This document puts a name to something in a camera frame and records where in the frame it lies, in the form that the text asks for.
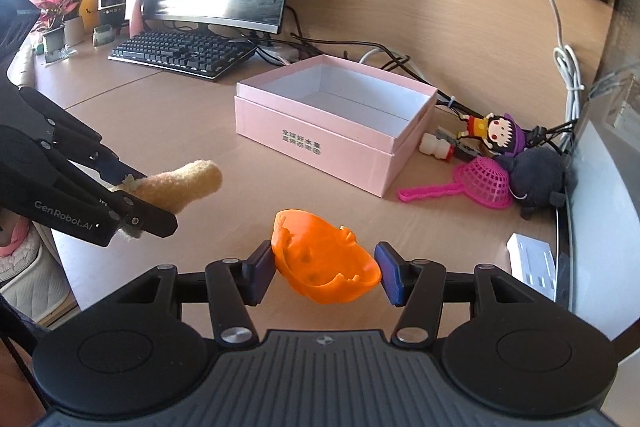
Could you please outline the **white red small bottle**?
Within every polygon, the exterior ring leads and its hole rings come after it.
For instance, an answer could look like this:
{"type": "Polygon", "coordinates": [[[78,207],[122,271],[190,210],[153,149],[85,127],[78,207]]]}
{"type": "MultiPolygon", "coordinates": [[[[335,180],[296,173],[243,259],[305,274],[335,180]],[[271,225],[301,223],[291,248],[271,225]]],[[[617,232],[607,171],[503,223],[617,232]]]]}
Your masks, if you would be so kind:
{"type": "Polygon", "coordinates": [[[445,139],[437,138],[434,134],[424,133],[418,150],[424,155],[433,156],[443,161],[450,161],[454,156],[456,147],[445,139]]]}

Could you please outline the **glass computer case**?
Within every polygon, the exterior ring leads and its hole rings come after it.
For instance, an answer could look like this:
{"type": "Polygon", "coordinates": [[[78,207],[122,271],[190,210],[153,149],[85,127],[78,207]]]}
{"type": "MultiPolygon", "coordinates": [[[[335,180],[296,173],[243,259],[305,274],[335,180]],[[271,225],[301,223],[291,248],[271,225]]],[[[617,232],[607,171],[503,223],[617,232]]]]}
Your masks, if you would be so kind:
{"type": "Polygon", "coordinates": [[[639,352],[639,0],[616,0],[567,158],[555,300],[639,352]]]}

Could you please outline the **black plush toy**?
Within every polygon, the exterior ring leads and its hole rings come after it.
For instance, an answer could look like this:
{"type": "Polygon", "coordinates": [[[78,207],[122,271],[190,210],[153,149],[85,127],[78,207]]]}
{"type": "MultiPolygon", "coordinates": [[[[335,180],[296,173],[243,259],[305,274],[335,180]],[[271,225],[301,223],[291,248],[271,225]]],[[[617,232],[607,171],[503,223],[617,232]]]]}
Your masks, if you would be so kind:
{"type": "Polygon", "coordinates": [[[523,219],[565,205],[565,161],[553,148],[529,148],[518,156],[496,156],[495,161],[509,175],[510,193],[521,207],[523,219]]]}

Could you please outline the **purple cartoon girl figure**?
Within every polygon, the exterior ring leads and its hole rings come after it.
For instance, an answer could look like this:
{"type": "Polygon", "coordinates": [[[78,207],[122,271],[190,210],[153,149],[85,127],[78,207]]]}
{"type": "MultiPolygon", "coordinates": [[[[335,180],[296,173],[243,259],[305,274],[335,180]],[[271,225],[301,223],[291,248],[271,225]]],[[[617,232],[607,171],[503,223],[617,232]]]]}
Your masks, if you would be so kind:
{"type": "Polygon", "coordinates": [[[457,134],[458,139],[480,141],[491,155],[515,157],[526,149],[526,134],[509,114],[474,117],[462,114],[459,119],[465,129],[457,134]]]}

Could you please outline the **black keyboard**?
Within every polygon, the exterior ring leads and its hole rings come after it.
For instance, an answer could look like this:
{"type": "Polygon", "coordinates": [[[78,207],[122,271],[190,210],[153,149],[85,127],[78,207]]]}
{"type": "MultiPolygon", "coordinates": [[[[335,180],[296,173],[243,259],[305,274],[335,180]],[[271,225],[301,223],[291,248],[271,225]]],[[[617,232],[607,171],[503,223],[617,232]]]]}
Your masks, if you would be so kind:
{"type": "Polygon", "coordinates": [[[216,80],[254,53],[254,44],[212,32],[145,31],[115,46],[108,59],[216,80]]]}

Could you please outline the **small green framed stand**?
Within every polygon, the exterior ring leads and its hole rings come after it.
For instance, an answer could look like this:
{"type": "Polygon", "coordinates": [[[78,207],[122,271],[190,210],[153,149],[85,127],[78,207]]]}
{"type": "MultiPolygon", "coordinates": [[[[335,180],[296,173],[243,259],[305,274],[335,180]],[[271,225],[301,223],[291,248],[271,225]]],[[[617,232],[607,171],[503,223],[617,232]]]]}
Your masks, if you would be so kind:
{"type": "Polygon", "coordinates": [[[64,61],[76,53],[76,50],[70,48],[66,43],[63,25],[43,31],[42,45],[44,64],[46,65],[64,61]]]}

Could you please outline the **black toy block bar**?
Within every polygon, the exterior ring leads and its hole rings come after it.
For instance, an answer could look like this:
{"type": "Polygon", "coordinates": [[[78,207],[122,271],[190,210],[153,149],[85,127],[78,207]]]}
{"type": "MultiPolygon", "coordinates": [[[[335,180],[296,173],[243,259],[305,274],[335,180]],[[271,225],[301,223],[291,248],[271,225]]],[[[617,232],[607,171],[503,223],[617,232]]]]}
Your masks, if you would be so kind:
{"type": "Polygon", "coordinates": [[[446,140],[454,147],[454,156],[459,159],[471,159],[473,157],[482,156],[482,152],[477,148],[472,147],[468,143],[458,139],[452,132],[448,131],[442,126],[437,126],[435,135],[438,139],[446,140]]]}

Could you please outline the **yellow plush toy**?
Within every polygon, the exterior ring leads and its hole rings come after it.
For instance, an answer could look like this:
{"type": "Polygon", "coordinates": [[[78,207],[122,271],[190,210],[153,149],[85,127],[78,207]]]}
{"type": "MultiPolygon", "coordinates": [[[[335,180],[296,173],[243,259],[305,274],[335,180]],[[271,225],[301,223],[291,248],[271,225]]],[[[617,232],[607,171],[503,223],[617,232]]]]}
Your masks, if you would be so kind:
{"type": "Polygon", "coordinates": [[[222,172],[213,161],[199,159],[146,178],[134,179],[128,174],[112,191],[122,190],[176,215],[192,202],[217,192],[222,181],[222,172]]]}

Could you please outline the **white power adapter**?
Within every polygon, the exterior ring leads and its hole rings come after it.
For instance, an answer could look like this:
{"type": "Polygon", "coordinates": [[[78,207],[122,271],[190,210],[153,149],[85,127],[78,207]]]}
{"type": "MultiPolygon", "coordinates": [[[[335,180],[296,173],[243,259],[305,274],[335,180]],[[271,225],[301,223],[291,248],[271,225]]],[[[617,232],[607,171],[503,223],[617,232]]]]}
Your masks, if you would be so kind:
{"type": "Polygon", "coordinates": [[[554,301],[558,269],[550,245],[513,233],[506,242],[506,250],[509,254],[512,277],[554,301]]]}

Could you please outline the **pink plastic strainer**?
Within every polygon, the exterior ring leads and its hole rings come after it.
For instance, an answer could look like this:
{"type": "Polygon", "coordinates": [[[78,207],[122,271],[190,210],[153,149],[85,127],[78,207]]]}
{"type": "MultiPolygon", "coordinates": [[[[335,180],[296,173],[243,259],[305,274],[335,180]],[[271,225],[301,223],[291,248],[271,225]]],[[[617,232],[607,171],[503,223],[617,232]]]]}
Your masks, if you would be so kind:
{"type": "Polygon", "coordinates": [[[397,192],[401,202],[464,195],[489,209],[506,209],[512,204],[509,173],[497,161],[477,157],[452,172],[452,182],[404,188],[397,192]]]}

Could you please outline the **pink cardboard box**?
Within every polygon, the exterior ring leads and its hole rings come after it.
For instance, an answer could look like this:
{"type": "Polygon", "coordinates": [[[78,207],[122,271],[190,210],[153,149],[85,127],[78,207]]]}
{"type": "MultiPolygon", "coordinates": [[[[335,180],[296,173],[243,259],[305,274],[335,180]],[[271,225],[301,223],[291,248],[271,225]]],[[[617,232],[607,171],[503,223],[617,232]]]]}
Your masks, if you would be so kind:
{"type": "Polygon", "coordinates": [[[426,83],[321,55],[238,83],[239,135],[383,196],[424,135],[426,83]]]}

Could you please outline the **orange plastic pumpkin shell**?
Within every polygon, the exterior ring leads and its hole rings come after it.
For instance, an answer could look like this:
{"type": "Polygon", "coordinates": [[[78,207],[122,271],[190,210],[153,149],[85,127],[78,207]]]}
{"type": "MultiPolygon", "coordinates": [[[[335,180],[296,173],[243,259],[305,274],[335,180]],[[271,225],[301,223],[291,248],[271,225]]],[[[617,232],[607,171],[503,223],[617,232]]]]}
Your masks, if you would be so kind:
{"type": "Polygon", "coordinates": [[[271,250],[288,285],[320,305],[350,303],[382,280],[378,262],[351,229],[334,227],[305,210],[276,214],[271,250]]]}

